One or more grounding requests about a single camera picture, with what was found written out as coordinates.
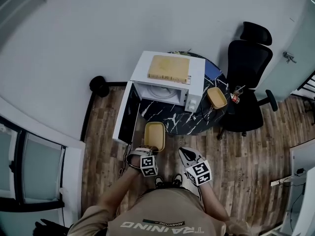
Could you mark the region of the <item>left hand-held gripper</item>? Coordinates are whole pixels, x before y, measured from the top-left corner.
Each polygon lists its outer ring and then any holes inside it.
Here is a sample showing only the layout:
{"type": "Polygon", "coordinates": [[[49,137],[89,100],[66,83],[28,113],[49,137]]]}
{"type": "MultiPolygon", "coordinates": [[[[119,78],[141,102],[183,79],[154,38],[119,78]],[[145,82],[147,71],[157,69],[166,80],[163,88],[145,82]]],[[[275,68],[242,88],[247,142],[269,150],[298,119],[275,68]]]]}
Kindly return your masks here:
{"type": "Polygon", "coordinates": [[[131,155],[141,156],[140,169],[136,169],[142,173],[144,177],[151,177],[158,175],[158,165],[156,162],[156,155],[159,152],[156,146],[140,145],[135,150],[129,152],[126,156],[126,162],[128,163],[128,157],[131,155]]]}

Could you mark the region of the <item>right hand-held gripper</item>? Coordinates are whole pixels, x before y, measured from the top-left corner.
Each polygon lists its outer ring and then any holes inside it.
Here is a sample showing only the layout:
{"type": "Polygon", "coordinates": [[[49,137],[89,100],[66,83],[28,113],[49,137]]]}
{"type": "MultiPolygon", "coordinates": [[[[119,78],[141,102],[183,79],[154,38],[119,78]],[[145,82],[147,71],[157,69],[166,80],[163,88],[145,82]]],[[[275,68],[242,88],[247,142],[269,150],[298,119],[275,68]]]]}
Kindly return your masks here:
{"type": "Polygon", "coordinates": [[[200,186],[212,180],[210,165],[198,150],[191,147],[183,147],[178,149],[178,153],[183,166],[186,168],[186,175],[194,186],[200,186]]]}

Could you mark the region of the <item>person's left hand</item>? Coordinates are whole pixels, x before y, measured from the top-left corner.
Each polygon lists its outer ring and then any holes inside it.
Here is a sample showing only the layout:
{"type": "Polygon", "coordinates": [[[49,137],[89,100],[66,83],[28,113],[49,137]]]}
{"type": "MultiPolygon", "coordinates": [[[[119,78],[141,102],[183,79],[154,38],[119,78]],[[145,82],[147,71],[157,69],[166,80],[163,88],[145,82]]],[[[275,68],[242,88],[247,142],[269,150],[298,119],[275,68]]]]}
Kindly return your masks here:
{"type": "Polygon", "coordinates": [[[128,164],[134,169],[140,169],[141,156],[131,155],[128,157],[128,164]]]}

